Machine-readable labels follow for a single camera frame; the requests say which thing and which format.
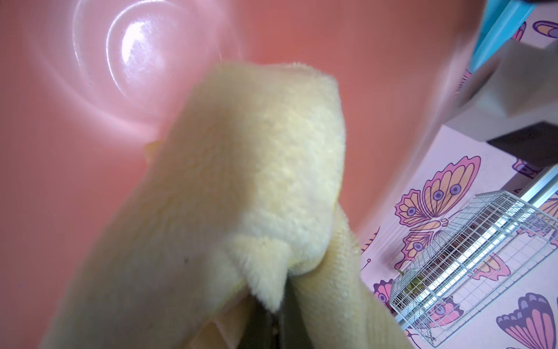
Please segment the yellow microfiber cloth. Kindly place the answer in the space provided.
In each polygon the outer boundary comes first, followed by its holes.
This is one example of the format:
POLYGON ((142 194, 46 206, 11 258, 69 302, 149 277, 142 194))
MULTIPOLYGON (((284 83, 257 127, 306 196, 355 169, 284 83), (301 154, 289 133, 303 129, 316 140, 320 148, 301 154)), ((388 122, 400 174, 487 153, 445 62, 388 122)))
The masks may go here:
POLYGON ((337 80, 222 63, 192 90, 148 171, 84 259, 42 348, 237 348, 287 278, 314 348, 409 348, 360 277, 340 203, 337 80))

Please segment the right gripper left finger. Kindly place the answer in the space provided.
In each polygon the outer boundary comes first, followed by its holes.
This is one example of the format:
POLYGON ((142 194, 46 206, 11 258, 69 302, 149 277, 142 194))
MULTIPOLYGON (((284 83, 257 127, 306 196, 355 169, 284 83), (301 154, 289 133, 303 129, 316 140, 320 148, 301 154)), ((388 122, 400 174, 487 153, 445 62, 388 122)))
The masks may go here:
POLYGON ((277 348, 276 320, 276 315, 257 300, 237 349, 277 348))

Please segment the pink plastic bucket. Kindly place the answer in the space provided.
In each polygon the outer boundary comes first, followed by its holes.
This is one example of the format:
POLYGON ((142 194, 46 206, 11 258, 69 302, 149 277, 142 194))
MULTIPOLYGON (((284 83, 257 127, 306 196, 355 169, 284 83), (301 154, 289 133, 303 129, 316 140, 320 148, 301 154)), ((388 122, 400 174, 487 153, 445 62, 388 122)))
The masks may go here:
POLYGON ((411 180, 469 63, 483 1, 3 1, 1 347, 36 348, 145 171, 144 147, 221 60, 336 77, 353 230, 411 180))

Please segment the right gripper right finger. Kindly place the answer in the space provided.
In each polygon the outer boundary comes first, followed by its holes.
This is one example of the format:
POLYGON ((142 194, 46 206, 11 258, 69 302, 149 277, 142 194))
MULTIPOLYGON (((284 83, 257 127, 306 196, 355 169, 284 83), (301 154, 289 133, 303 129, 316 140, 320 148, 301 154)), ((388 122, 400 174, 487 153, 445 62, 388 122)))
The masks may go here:
POLYGON ((297 302, 294 286, 290 278, 286 280, 284 298, 278 311, 278 348, 314 348, 305 327, 302 311, 297 302))

